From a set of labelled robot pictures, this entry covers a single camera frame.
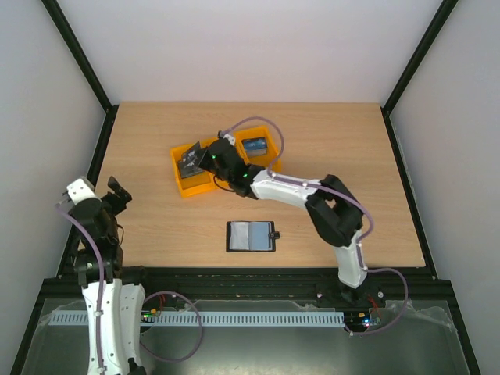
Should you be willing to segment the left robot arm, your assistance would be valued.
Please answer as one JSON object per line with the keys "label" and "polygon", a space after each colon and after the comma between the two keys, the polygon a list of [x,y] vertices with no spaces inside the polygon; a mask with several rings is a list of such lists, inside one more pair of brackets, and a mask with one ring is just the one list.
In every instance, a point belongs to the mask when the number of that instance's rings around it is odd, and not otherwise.
{"label": "left robot arm", "polygon": [[145,374],[140,357],[140,315],[145,301],[144,269],[123,268],[117,217],[131,201],[115,177],[98,197],[86,177],[66,187],[59,213],[80,235],[81,249],[73,261],[87,310],[89,374]]}

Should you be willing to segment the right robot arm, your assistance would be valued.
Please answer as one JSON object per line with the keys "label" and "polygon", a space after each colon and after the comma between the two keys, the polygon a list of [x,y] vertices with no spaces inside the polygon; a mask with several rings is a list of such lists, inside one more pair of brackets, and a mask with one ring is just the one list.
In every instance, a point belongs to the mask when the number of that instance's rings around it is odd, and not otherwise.
{"label": "right robot arm", "polygon": [[363,220],[369,220],[372,230],[373,219],[338,177],[307,180],[273,172],[244,161],[225,138],[195,151],[195,165],[227,182],[241,197],[272,200],[307,211],[320,238],[334,248],[338,279],[343,283],[342,300],[356,306],[367,298],[363,282],[368,267],[361,242],[368,234],[363,232]]}

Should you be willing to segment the black VIP card stack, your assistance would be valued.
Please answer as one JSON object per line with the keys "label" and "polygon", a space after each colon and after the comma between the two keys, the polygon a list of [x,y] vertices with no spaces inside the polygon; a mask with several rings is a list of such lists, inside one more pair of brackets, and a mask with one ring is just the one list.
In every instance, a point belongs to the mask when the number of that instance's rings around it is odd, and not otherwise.
{"label": "black VIP card stack", "polygon": [[177,162],[177,168],[181,179],[194,177],[205,172],[204,169],[198,166],[198,161],[196,159],[180,160]]}

